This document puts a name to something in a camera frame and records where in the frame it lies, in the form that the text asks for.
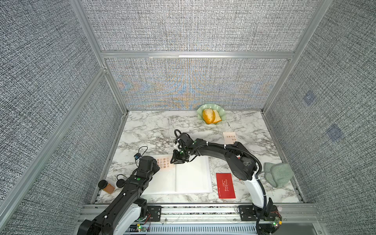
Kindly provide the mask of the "large red card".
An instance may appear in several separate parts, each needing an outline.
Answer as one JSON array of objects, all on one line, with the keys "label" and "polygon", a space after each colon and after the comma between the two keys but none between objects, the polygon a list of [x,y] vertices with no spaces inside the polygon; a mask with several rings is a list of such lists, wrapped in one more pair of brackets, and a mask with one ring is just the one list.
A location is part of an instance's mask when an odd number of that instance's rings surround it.
[{"label": "large red card", "polygon": [[219,199],[235,199],[235,189],[231,173],[216,173]]}]

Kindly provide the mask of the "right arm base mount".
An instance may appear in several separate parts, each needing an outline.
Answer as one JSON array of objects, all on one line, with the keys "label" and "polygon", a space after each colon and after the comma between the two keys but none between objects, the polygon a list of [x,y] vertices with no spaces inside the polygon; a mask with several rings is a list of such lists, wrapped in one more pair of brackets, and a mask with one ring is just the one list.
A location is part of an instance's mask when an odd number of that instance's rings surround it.
[{"label": "right arm base mount", "polygon": [[266,204],[264,213],[261,213],[262,209],[255,205],[238,206],[237,212],[240,215],[241,221],[256,222],[256,232],[258,235],[272,235],[282,225],[282,216],[271,198],[269,198]]}]

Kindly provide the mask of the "white photo album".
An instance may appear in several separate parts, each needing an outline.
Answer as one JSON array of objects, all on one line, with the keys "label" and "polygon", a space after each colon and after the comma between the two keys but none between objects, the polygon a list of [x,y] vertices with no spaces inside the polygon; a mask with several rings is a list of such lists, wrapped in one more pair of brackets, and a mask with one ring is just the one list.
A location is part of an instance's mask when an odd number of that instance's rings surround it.
[{"label": "white photo album", "polygon": [[[172,155],[154,155],[153,158]],[[149,182],[145,195],[211,193],[212,180],[209,159],[197,157],[194,161],[174,164],[175,170],[159,170]]]}]

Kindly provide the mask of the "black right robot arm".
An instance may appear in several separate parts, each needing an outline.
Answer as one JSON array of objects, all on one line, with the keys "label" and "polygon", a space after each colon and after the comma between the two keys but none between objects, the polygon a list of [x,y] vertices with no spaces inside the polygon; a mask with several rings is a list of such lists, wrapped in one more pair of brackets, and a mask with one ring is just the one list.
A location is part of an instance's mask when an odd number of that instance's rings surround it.
[{"label": "black right robot arm", "polygon": [[190,162],[191,156],[208,156],[224,160],[232,174],[243,181],[247,187],[252,203],[261,209],[267,206],[265,189],[259,179],[262,164],[241,143],[233,145],[221,145],[208,142],[203,139],[183,141],[182,138],[175,141],[177,148],[173,151],[171,163],[184,164]]}]

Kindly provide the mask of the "pink card four text rows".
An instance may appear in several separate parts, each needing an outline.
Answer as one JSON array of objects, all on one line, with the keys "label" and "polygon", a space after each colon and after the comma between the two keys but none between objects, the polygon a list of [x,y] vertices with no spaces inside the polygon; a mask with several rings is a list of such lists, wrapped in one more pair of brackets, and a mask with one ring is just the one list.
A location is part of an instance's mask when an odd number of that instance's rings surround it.
[{"label": "pink card four text rows", "polygon": [[156,158],[157,165],[159,166],[160,170],[175,170],[175,165],[170,163],[171,158],[168,157],[161,157]]}]

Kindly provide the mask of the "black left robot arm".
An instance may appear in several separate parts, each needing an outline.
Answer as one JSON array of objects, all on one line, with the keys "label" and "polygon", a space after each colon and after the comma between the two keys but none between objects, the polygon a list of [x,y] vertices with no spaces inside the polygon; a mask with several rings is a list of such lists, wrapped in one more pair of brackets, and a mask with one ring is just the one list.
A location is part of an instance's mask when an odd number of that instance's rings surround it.
[{"label": "black left robot arm", "polygon": [[124,183],[113,202],[93,220],[84,220],[79,235],[122,235],[136,221],[147,217],[147,200],[141,198],[155,173],[160,170],[157,160],[141,157],[139,167]]}]

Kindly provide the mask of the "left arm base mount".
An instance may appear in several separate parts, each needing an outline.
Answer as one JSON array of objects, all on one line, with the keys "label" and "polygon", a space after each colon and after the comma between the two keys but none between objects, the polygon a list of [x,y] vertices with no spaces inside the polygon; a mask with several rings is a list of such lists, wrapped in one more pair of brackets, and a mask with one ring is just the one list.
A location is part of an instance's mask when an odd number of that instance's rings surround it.
[{"label": "left arm base mount", "polygon": [[160,222],[162,215],[162,206],[153,206],[147,203],[146,199],[139,198],[134,204],[141,208],[141,213],[137,221],[146,223],[148,222]]}]

